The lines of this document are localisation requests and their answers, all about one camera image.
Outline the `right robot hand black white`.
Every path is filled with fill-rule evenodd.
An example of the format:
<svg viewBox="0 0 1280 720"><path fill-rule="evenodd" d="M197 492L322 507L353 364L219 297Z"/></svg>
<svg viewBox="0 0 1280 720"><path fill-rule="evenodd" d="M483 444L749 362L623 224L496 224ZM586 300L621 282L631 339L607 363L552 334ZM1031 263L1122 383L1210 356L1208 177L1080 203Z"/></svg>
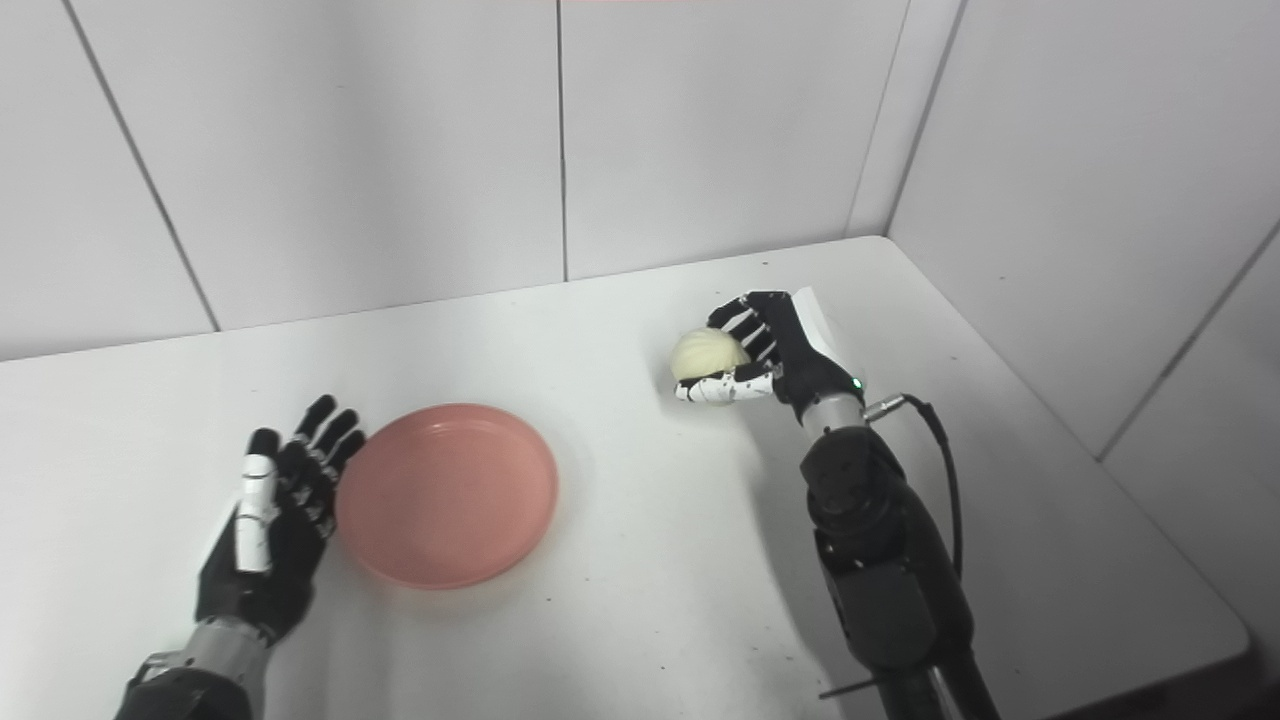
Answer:
<svg viewBox="0 0 1280 720"><path fill-rule="evenodd" d="M735 404L776 398L801 420L824 402L850 400L855 413L867 407L860 378L846 370L810 333L799 293L751 291L719 305L705 328L721 331L746 354L727 370L699 373L675 382L675 397L690 404Z"/></svg>

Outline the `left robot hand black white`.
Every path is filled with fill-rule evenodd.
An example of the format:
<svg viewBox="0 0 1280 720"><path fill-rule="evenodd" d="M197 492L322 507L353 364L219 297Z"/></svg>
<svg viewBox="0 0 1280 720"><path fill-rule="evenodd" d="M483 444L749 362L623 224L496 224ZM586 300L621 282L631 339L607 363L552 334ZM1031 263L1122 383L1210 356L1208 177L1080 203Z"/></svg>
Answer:
<svg viewBox="0 0 1280 720"><path fill-rule="evenodd" d="M303 621L337 533L337 491L365 442L358 414L332 395L316 398L288 436L252 433L239 497L198 574L196 621L236 619L270 644Z"/></svg>

